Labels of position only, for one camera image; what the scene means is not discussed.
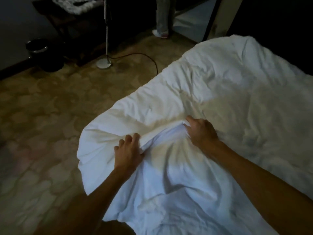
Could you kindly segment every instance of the person's right arm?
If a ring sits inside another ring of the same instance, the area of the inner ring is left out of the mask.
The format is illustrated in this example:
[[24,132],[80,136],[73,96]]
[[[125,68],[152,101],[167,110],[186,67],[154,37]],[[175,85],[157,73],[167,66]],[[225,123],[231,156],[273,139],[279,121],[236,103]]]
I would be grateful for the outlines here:
[[191,142],[226,169],[261,216],[280,235],[313,234],[313,201],[221,142],[212,124],[187,116]]

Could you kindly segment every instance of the hand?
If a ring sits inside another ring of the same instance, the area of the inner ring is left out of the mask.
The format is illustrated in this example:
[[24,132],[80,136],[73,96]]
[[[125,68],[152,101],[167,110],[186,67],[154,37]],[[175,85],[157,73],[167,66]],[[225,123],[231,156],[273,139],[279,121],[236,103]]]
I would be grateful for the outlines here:
[[144,157],[144,154],[139,153],[139,138],[137,133],[133,137],[126,135],[125,141],[121,139],[119,145],[114,147],[114,169],[125,173],[126,179],[135,172]]
[[204,151],[204,147],[210,142],[220,142],[213,125],[209,121],[205,119],[194,119],[190,115],[186,117],[186,120],[190,126],[186,124],[184,126],[190,136],[191,142],[200,148],[200,150]]

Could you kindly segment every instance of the sneaker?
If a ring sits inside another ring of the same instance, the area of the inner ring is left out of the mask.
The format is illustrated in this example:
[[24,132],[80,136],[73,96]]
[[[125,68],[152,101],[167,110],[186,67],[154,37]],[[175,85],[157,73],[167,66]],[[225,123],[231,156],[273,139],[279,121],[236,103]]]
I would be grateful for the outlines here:
[[162,38],[162,39],[167,39],[168,38],[168,32],[160,34],[157,30],[153,30],[152,34],[156,37]]

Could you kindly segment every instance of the person's left arm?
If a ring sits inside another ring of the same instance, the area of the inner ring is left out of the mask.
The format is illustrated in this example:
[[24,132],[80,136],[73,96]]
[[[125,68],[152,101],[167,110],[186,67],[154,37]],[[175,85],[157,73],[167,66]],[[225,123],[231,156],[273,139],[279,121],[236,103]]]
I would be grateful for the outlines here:
[[139,134],[127,135],[114,147],[114,170],[76,211],[71,211],[51,235],[92,234],[103,218],[116,193],[143,160],[139,153]]

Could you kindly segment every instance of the gray pants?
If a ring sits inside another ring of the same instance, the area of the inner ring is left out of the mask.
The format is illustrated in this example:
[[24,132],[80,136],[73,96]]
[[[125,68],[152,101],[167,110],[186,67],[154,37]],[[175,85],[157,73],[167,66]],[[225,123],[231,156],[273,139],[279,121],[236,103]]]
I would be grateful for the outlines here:
[[156,20],[159,34],[168,33],[172,30],[175,14],[176,0],[156,0]]

